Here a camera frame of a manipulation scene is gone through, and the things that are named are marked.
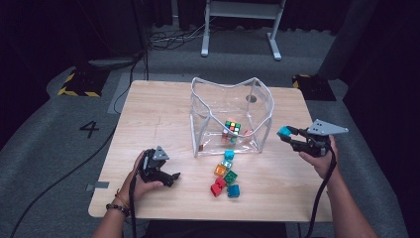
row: gray floor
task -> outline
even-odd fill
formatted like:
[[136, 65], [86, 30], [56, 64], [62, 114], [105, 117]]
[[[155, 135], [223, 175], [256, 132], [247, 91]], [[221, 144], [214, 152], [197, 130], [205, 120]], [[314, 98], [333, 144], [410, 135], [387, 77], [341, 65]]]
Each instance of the gray floor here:
[[[191, 76], [219, 83], [237, 83], [257, 77], [268, 86], [291, 87], [296, 73], [315, 73], [334, 37], [327, 32], [279, 32], [282, 61], [271, 55], [265, 33], [241, 30], [217, 32], [210, 39], [208, 58], [200, 55], [201, 38], [171, 51], [151, 51], [150, 80], [190, 80]], [[106, 141], [118, 123], [124, 97], [116, 98], [128, 85], [130, 68], [111, 72], [103, 96], [58, 96], [72, 68], [48, 85], [51, 99], [35, 112], [0, 152], [0, 237], [8, 237], [26, 207], [51, 184], [85, 162]], [[139, 62], [134, 79], [144, 79]], [[340, 169], [358, 205], [379, 237], [407, 237], [395, 194], [371, 154], [342, 99], [347, 86], [331, 81], [335, 102], [307, 101], [312, 119], [321, 119], [350, 129], [339, 135]], [[100, 129], [90, 139], [79, 128], [96, 121]], [[87, 213], [91, 192], [105, 160], [109, 143], [83, 167], [58, 183], [32, 206], [15, 237], [89, 237], [99, 219]], [[302, 235], [308, 224], [302, 223]], [[131, 237], [126, 225], [126, 237]], [[288, 237], [298, 237], [297, 223], [287, 223]], [[317, 223], [313, 236], [334, 237], [331, 223]]]

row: wrist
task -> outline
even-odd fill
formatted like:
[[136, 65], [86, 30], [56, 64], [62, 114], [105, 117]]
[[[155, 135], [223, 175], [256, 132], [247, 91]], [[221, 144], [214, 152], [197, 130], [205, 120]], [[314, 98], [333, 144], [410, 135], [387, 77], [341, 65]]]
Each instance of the wrist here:
[[331, 175], [330, 179], [328, 180], [327, 187], [329, 190], [334, 189], [335, 187], [342, 187], [345, 185], [344, 179], [342, 175], [340, 174], [338, 168], [336, 168], [333, 171], [333, 174]]
[[117, 202], [116, 204], [122, 205], [127, 209], [130, 209], [130, 197], [128, 192], [120, 191], [120, 189], [117, 189], [117, 192], [115, 193], [115, 198], [113, 202]]

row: human hand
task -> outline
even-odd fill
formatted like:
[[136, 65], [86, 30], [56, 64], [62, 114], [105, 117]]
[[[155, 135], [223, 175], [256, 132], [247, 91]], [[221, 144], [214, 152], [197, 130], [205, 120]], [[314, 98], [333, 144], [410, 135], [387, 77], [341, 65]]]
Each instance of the human hand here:
[[[129, 172], [127, 175], [123, 186], [121, 187], [119, 194], [120, 196], [125, 200], [129, 201], [129, 191], [130, 191], [130, 182], [133, 179], [133, 175], [136, 173], [136, 168], [139, 165], [140, 160], [142, 159], [143, 153], [145, 151], [142, 151], [139, 156], [136, 159], [136, 162], [134, 163], [133, 170]], [[136, 175], [136, 187], [134, 190], [134, 201], [139, 200], [145, 193], [148, 191], [157, 189], [158, 187], [163, 186], [163, 183], [161, 181], [151, 181], [151, 182], [144, 182], [142, 178], [140, 178], [140, 175]]]
[[[336, 145], [336, 140], [334, 139], [334, 136], [332, 135], [330, 135], [329, 138], [331, 141], [331, 149], [334, 151], [336, 160], [338, 162], [339, 157], [338, 157], [338, 149]], [[331, 151], [329, 151], [327, 155], [325, 155], [324, 157], [320, 157], [320, 158], [314, 158], [304, 152], [299, 152], [299, 156], [314, 167], [315, 171], [318, 173], [321, 179], [325, 179], [328, 169], [330, 168], [331, 159], [333, 156]], [[334, 169], [334, 172], [336, 173], [338, 172], [338, 167]]]

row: small block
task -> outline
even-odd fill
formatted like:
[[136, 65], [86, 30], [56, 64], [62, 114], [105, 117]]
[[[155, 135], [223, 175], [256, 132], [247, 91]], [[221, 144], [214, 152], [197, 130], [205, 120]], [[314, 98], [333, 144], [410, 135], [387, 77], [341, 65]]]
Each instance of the small block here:
[[233, 171], [228, 171], [226, 176], [223, 178], [228, 186], [234, 183], [235, 179], [238, 177]]
[[228, 196], [229, 197], [239, 197], [240, 195], [239, 186], [237, 184], [231, 185], [228, 187]]
[[214, 170], [214, 175], [222, 177], [225, 174], [226, 170], [227, 170], [227, 168], [225, 166], [219, 164], [219, 165], [217, 165], [216, 169]]
[[217, 177], [214, 183], [219, 185], [221, 188], [226, 186], [226, 182], [222, 177]]
[[225, 151], [225, 160], [233, 160], [235, 156], [235, 152], [232, 150]]
[[222, 188], [220, 188], [220, 186], [216, 183], [210, 186], [210, 190], [214, 196], [218, 196], [220, 193], [222, 193]]
[[228, 170], [232, 167], [232, 162], [230, 160], [224, 160], [222, 166], [226, 167]]

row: black wall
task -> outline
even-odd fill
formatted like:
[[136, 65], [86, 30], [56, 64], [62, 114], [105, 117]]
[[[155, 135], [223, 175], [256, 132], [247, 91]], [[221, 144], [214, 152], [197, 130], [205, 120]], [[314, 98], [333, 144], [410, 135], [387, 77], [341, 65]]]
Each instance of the black wall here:
[[395, 191], [410, 237], [420, 232], [420, 3], [379, 1], [341, 79], [344, 101]]

